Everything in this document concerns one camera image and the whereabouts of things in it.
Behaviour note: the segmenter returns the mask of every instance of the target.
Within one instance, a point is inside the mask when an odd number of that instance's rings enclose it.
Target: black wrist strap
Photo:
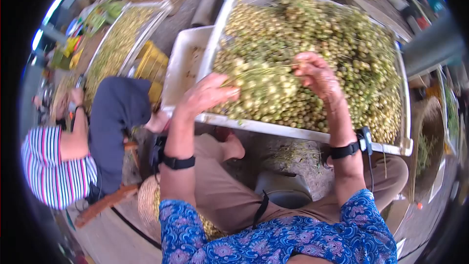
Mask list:
[[[167,157],[163,154],[163,162],[167,167],[178,170],[193,167],[196,164],[196,158],[192,156],[188,159],[179,160],[176,158]]]
[[[331,158],[332,159],[341,159],[347,157],[348,155],[354,155],[356,151],[360,149],[360,142],[356,141],[345,147],[333,148],[331,147]]]

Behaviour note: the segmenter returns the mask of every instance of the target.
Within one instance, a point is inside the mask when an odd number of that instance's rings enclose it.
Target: hand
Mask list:
[[[228,99],[238,99],[239,88],[228,86],[220,88],[227,78],[227,75],[219,73],[207,75],[184,94],[176,110],[186,112],[191,118],[195,118],[197,114]]]
[[[313,52],[302,52],[295,56],[299,64],[293,66],[296,76],[301,76],[301,83],[309,87],[319,98],[331,102],[342,96],[341,87],[334,71],[327,62]]]
[[[81,88],[74,88],[70,91],[70,100],[75,103],[76,106],[83,105],[84,92]]]
[[[63,96],[62,99],[57,104],[55,119],[61,120],[64,117],[65,111],[67,109],[67,95]]]

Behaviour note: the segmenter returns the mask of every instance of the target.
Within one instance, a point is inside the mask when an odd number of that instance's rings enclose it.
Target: woman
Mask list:
[[[161,132],[168,121],[166,115],[151,112],[151,90],[145,79],[104,79],[93,101],[88,133],[84,93],[73,89],[69,94],[76,104],[73,131],[60,126],[34,128],[21,146],[24,174],[34,196],[51,208],[65,209],[83,198],[92,204],[114,193],[122,178],[124,130],[144,125]],[[67,108],[66,102],[61,108]]]
[[[327,108],[331,147],[356,142],[347,102],[327,63],[316,54],[297,55],[295,74]],[[335,194],[304,208],[285,209],[262,198],[226,173],[220,163],[244,156],[240,141],[224,143],[194,137],[194,118],[230,98],[237,88],[220,86],[225,75],[212,73],[188,91],[173,113],[160,165],[160,223],[164,263],[396,263],[396,243],[379,211],[407,180],[407,166],[396,156],[375,159],[373,194],[367,190],[362,155],[334,160]],[[191,167],[191,157],[195,165]],[[184,161],[174,170],[174,159]],[[198,212],[229,236],[207,242]]]

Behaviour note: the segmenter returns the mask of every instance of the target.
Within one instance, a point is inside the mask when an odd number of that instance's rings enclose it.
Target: floral print shirt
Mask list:
[[[286,263],[292,252],[337,264],[397,263],[396,242],[367,189],[341,207],[336,224],[284,217],[207,242],[195,208],[178,200],[160,203],[160,223],[163,263],[277,264]]]

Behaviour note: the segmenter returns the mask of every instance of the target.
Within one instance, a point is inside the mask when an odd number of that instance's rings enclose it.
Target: white bucket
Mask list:
[[[395,9],[401,11],[404,8],[409,6],[409,3],[406,0],[388,0]]]

